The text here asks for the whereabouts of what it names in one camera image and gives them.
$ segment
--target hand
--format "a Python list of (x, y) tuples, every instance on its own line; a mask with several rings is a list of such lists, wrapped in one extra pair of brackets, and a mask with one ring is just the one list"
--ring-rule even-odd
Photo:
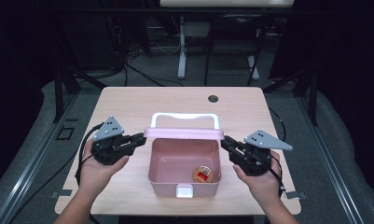
[(104, 165), (99, 163), (91, 155), (93, 140), (89, 140), (84, 148), (84, 156), (81, 169), (79, 190), (85, 195), (89, 195), (93, 200), (104, 190), (109, 183), (112, 175), (122, 169), (129, 160), (129, 156), (122, 157), (113, 165)]
[[(271, 150), (270, 154), (277, 160), (280, 160), (280, 156), (276, 152)], [(281, 202), (279, 198), (280, 184), (271, 172), (266, 172), (260, 176), (249, 176), (245, 174), (239, 165), (233, 165), (233, 169), (237, 177), (248, 186), (251, 194), (264, 210), (268, 206), (273, 206)], [(277, 175), (280, 175), (280, 166), (275, 159), (271, 160), (271, 169)]]

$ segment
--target pink basket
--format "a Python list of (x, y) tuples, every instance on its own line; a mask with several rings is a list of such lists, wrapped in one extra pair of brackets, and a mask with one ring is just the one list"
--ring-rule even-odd
[[(156, 128), (158, 116), (176, 119), (212, 117), (214, 129)], [(192, 198), (215, 196), (221, 180), (218, 141), (224, 138), (215, 114), (157, 113), (145, 137), (156, 138), (152, 143), (148, 178), (158, 196)], [(192, 173), (199, 166), (214, 172), (212, 183), (195, 183)]]

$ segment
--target gray carpet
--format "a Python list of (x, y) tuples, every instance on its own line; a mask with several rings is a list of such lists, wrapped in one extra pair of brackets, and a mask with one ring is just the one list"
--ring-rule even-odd
[[(152, 58), (148, 58), (144, 53), (141, 53), (140, 56), (130, 60), (129, 63), (152, 77), (180, 82), (184, 86), (202, 86), (204, 71), (202, 41), (195, 39), (189, 44), (187, 49), (187, 78), (184, 80), (178, 80), (176, 77), (178, 52), (165, 54), (161, 50), (154, 50)], [(270, 85), (268, 75), (277, 43), (278, 41), (275, 38), (268, 39), (258, 63), (261, 79), (254, 82), (252, 86), (265, 88)], [(209, 86), (245, 86), (247, 79), (248, 77), (212, 77), (209, 79)], [(123, 86), (124, 80), (125, 72), (101, 79), (108, 86)], [(167, 86), (178, 85), (175, 82), (158, 81)], [(55, 174), (77, 150), (100, 94), (90, 83), (83, 80), (80, 80), (79, 83), (83, 91), (76, 99), (69, 97), (69, 99), (74, 99), (75, 102), (65, 114), (62, 123), (59, 124), (60, 127), (63, 127), (63, 132), (60, 135), (58, 135), (60, 131), (54, 134), (55, 137), (48, 146), (48, 154), (45, 156), (45, 160), (34, 181), (26, 191), (23, 200), (21, 200), (21, 204), (36, 189), (39, 189), (50, 176)], [(153, 85), (155, 84), (141, 75), (132, 70), (128, 71), (128, 86)], [(296, 189), (304, 191), (308, 195), (307, 199), (301, 201), (302, 211), (296, 217), (300, 223), (349, 223), (350, 219), (345, 213), (338, 193), (324, 166), (323, 158), (319, 153), (319, 146), (310, 129), (310, 123), (304, 119), (304, 113), (306, 112), (300, 106), (300, 102), (303, 102), (303, 99), (295, 99), (288, 91), (291, 87), (292, 85), (289, 85), (276, 93), (266, 94), (266, 98), (269, 107), (280, 116), (284, 123), (286, 131), (285, 141), (294, 146), (294, 150), (285, 152), (285, 156)], [(52, 121), (55, 110), (53, 83), (49, 83), (43, 88), (43, 92), (45, 93), (45, 103), (41, 113), (17, 157), (0, 181), (0, 211), (7, 205), (8, 195), (17, 184), (24, 168), (37, 150), (40, 150), (47, 134), (53, 130)], [(272, 118), (277, 133), (282, 138), (284, 130), (281, 122), (274, 114), (272, 114)], [(339, 168), (345, 184), (350, 190), (362, 219), (365, 223), (374, 223), (374, 191), (366, 184), (361, 172), (353, 162), (353, 142), (344, 124), (331, 104), (321, 94), (319, 94), (318, 98), (317, 121), (320, 132), (328, 145), (328, 149)], [(67, 138), (69, 135), (71, 137), (68, 140), (59, 140), (59, 138)], [(27, 203), (16, 216), (13, 223), (52, 223), (56, 219), (57, 214), (54, 212), (56, 199), (49, 196), (53, 191), (58, 191), (62, 188), (70, 165), (71, 163), (68, 163), (51, 182)], [(118, 223), (117, 217), (96, 217), (102, 223)], [(263, 217), (256, 217), (255, 223), (262, 223), (262, 219)]]

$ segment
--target tabletop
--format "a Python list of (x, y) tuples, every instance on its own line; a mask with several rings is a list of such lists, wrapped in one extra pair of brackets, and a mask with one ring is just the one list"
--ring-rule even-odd
[(294, 0), (160, 0), (162, 7), (291, 7)]
[[(209, 97), (217, 102), (212, 103)], [(220, 129), (234, 139), (243, 139), (257, 130), (277, 136), (264, 94), (252, 87), (108, 87), (103, 89), (93, 111), (86, 133), (95, 125), (114, 116), (125, 129), (124, 134), (143, 133), (150, 126), (152, 115), (168, 113), (214, 113)], [(213, 128), (211, 119), (177, 121), (161, 119), (158, 126), (181, 128)], [(239, 180), (229, 154), (220, 148), (221, 181), (213, 197), (176, 198), (157, 196), (148, 179), (153, 139), (147, 138), (135, 149), (126, 166), (116, 173), (91, 208), (92, 214), (133, 216), (243, 216), (263, 215), (247, 186)], [(281, 150), (283, 182), (287, 191), (295, 190), (294, 183)], [(77, 190), (74, 175), (76, 158), (63, 189), (70, 196), (60, 196), (55, 211), (60, 214)], [(300, 212), (298, 200), (282, 197), (292, 214)]]

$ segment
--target white table leg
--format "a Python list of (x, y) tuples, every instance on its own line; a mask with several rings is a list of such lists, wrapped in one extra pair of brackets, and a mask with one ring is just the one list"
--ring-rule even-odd
[[(252, 66), (254, 65), (254, 61), (255, 61), (254, 56), (248, 56), (248, 57), (247, 57), (247, 60), (248, 60), (248, 64), (249, 64), (249, 66), (252, 67)], [(257, 69), (254, 70), (254, 73), (253, 73), (253, 80), (254, 80), (254, 81), (258, 81), (258, 80), (259, 80), (259, 73), (258, 73), (258, 70), (257, 70)]]
[(187, 50), (186, 37), (184, 32), (184, 17), (180, 18), (180, 63), (178, 64), (178, 78), (184, 79), (186, 77), (187, 66)]

